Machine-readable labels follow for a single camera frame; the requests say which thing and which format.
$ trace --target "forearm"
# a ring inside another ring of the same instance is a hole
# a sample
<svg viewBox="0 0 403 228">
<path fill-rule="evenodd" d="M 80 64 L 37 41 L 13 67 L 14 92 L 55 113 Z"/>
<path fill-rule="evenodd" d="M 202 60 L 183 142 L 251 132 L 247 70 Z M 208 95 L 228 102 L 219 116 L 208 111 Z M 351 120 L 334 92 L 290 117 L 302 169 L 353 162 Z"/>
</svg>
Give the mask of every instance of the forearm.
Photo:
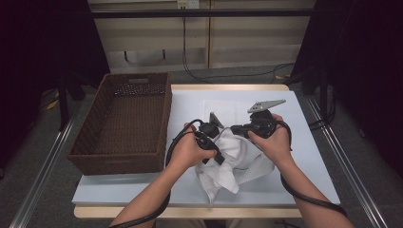
<svg viewBox="0 0 403 228">
<path fill-rule="evenodd" d="M 163 204 L 166 196 L 185 169 L 168 165 L 164 171 L 152 181 L 142 193 L 134 198 L 122 212 L 112 221 L 111 225 L 120 224 L 133 219 L 139 219 L 155 212 Z M 136 227 L 151 227 L 153 222 L 147 222 Z"/>
<path fill-rule="evenodd" d="M 278 166 L 287 183 L 300 194 L 323 201 L 329 201 L 303 174 L 294 161 Z M 342 214 L 310 202 L 296 199 L 297 207 L 308 227 L 353 227 Z"/>
</svg>

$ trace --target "person's left hand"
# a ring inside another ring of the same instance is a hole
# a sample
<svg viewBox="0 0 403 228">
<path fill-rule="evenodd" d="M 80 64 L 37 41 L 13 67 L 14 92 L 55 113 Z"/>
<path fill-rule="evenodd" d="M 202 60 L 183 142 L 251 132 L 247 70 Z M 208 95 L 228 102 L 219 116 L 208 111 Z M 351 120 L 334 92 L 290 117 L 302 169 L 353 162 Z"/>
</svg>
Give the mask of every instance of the person's left hand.
<svg viewBox="0 0 403 228">
<path fill-rule="evenodd" d="M 216 150 L 203 150 L 198 146 L 195 134 L 192 133 L 195 131 L 196 127 L 193 124 L 185 130 L 185 135 L 174 148 L 169 164 L 176 164 L 184 169 L 188 169 L 203 159 L 212 159 L 216 156 Z"/>
</svg>

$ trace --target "white board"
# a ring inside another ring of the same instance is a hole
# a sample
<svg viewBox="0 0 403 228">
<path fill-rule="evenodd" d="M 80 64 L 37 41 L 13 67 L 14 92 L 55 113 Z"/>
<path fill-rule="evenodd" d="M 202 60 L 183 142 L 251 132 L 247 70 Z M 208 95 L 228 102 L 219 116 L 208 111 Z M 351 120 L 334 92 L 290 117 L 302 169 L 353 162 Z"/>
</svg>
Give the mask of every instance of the white board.
<svg viewBox="0 0 403 228">
<path fill-rule="evenodd" d="M 286 100 L 272 107 L 272 113 L 281 115 L 293 133 L 292 155 L 299 168 L 333 203 L 340 203 L 329 173 L 323 163 L 317 145 L 305 121 L 293 91 L 229 91 L 229 90 L 174 90 L 171 115 L 167 129 L 167 147 L 182 130 L 183 124 L 203 118 L 203 105 L 208 101 L 237 102 L 237 120 L 248 124 L 247 109 L 255 102 Z M 228 118 L 218 118 L 223 124 Z M 137 196 L 158 174 L 127 174 L 105 176 L 82 176 L 72 200 L 75 204 L 127 204 Z M 172 188 L 171 205 L 209 206 L 209 199 L 197 179 L 194 168 L 189 168 Z M 237 194 L 221 189 L 217 194 L 216 206 L 287 206 L 295 205 L 293 197 L 282 187 L 279 171 L 240 185 Z"/>
</svg>

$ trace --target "crumpled white towel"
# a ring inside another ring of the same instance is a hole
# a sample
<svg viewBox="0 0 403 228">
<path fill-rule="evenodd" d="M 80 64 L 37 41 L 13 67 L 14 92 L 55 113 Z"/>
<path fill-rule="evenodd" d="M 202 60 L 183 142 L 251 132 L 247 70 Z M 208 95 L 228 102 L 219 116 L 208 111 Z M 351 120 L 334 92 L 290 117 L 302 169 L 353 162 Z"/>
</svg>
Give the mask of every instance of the crumpled white towel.
<svg viewBox="0 0 403 228">
<path fill-rule="evenodd" d="M 212 104 L 214 104 L 213 108 L 224 109 L 226 113 L 238 106 L 233 103 L 210 102 L 210 108 Z M 221 134 L 214 139 L 214 142 L 225 157 L 222 165 L 218 165 L 214 159 L 211 159 L 207 164 L 201 162 L 195 167 L 201 187 L 210 199 L 210 204 L 213 204 L 214 198 L 222 187 L 236 194 L 240 190 L 240 184 L 268 175 L 275 168 L 273 163 L 251 142 L 232 134 L 229 128 L 221 129 Z"/>
</svg>

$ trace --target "person's right hand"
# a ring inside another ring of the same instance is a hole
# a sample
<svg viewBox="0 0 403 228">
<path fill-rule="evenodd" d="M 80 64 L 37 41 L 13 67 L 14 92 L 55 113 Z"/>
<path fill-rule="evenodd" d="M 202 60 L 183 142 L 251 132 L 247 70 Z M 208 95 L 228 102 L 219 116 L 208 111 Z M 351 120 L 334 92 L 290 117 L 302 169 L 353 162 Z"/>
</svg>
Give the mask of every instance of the person's right hand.
<svg viewBox="0 0 403 228">
<path fill-rule="evenodd" d="M 277 121 L 282 121 L 282 117 L 279 115 L 272 115 Z M 293 161 L 288 132 L 283 126 L 278 124 L 275 133 L 268 139 L 263 139 L 252 131 L 248 132 L 248 136 L 253 143 L 261 148 L 275 166 Z"/>
</svg>

